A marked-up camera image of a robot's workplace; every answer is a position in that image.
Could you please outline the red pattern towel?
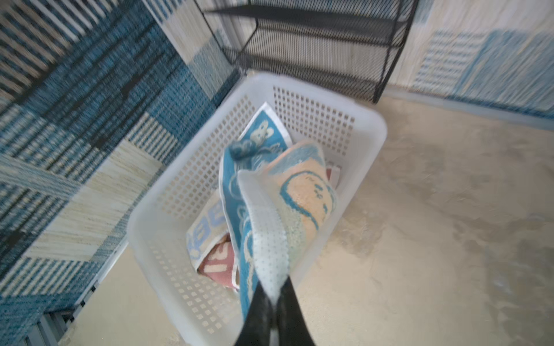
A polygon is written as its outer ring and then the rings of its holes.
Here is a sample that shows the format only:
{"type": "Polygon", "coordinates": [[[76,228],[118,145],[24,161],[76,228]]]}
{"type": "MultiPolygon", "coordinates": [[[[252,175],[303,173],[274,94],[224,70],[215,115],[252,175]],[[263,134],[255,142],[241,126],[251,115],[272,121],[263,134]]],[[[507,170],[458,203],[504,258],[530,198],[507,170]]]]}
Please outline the red pattern towel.
{"type": "Polygon", "coordinates": [[[215,283],[237,290],[235,252],[229,238],[222,239],[203,259],[198,272],[215,283]]]}

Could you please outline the white plastic laundry basket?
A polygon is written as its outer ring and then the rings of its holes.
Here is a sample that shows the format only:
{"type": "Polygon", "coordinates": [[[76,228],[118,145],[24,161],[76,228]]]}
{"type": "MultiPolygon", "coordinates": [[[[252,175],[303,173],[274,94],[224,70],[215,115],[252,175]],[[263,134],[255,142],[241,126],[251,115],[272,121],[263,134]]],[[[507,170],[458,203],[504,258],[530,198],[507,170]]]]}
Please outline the white plastic laundry basket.
{"type": "Polygon", "coordinates": [[[299,285],[336,229],[388,134],[375,110],[285,75],[257,73],[228,94],[134,209],[127,235],[164,310],[190,345],[232,345],[242,327],[239,298],[194,270],[186,231],[212,195],[224,148],[262,105],[270,105],[294,141],[311,138],[340,167],[338,206],[293,269],[299,285]]]}

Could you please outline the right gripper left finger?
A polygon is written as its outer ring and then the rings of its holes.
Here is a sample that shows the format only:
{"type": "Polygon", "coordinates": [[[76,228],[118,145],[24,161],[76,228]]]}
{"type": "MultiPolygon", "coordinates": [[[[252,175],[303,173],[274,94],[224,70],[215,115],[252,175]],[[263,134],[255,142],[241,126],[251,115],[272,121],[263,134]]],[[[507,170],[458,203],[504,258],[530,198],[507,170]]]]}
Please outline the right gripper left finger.
{"type": "Polygon", "coordinates": [[[259,283],[235,346],[270,346],[274,307],[259,283]]]}

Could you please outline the blue bunny pattern towel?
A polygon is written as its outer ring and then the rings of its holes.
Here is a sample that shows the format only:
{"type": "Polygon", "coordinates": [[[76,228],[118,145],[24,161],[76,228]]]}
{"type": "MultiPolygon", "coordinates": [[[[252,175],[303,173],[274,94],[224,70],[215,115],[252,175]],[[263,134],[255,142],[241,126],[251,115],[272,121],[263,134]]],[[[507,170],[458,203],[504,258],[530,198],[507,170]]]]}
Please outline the blue bunny pattern towel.
{"type": "Polygon", "coordinates": [[[294,142],[268,103],[225,148],[219,191],[248,315],[260,285],[271,302],[338,203],[321,146],[294,142]]]}

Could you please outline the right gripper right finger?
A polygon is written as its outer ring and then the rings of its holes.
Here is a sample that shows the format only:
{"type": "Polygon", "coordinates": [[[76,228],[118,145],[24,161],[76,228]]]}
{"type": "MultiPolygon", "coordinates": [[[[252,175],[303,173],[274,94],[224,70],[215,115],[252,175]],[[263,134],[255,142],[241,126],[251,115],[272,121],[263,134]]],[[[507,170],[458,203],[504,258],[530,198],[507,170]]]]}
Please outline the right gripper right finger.
{"type": "Polygon", "coordinates": [[[280,346],[315,346],[302,315],[291,278],[281,288],[276,305],[278,344],[280,346]]]}

